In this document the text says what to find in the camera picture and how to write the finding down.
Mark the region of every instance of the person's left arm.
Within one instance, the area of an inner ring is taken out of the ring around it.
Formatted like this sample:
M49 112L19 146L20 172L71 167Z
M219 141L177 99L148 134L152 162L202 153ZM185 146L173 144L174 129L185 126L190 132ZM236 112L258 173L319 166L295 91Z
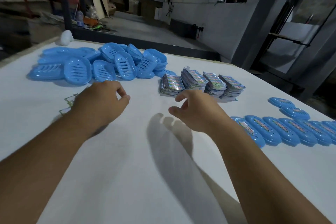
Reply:
M129 99L119 82L94 83L67 114L0 162L1 222L35 224L78 149Z

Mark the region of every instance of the person's right arm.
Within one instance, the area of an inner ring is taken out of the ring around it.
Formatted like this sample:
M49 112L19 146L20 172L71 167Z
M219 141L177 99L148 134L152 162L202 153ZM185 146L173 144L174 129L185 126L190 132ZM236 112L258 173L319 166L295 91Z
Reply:
M183 99L181 108L173 106L169 112L215 142L249 224L330 224L212 96L185 90L175 98Z

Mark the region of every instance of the white table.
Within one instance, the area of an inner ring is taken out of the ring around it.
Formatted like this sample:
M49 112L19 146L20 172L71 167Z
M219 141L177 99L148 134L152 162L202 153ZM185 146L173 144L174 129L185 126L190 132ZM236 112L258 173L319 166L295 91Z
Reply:
M42 49L54 46L48 44L0 69L0 159L46 128L58 116L58 111L67 107L64 98L85 88L73 87L65 81L35 82L26 78ZM69 45L99 46L81 41ZM239 101L220 103L229 116L285 117L267 102L269 97L281 97L307 111L312 120L331 120L235 66L174 55L167 55L167 59L167 69L177 74L190 66L199 72L231 75L245 85ZM179 121L171 125L175 119L168 113L168 107L181 104L158 93L158 80L154 77L122 82L131 95L128 107L102 133L81 147L39 224L226 223L198 167L207 182L210 181L228 220L238 218L228 216L239 214L239 209L233 209L238 198L216 145L207 135L190 131ZM265 146L263 152L300 192L336 223L335 145L310 148L280 144Z

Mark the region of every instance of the human hand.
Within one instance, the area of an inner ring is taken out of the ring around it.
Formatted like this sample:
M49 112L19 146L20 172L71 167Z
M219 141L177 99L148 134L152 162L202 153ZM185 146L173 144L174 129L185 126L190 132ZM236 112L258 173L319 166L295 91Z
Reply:
M69 115L75 116L82 126L93 133L118 118L130 98L120 82L95 82L78 95Z
M209 134L218 124L231 123L231 118L209 94L200 90L184 90L175 97L176 102L187 99L182 107L169 108L171 115L182 120L189 128Z

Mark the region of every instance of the concrete floor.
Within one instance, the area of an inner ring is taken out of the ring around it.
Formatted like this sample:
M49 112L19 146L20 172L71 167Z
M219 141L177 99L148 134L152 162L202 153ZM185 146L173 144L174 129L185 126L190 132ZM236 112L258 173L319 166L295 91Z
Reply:
M115 35L146 40L150 42L170 44L191 49L213 51L197 40L183 38L168 30L168 25L157 20L148 20L141 16L115 12L111 18L101 20Z

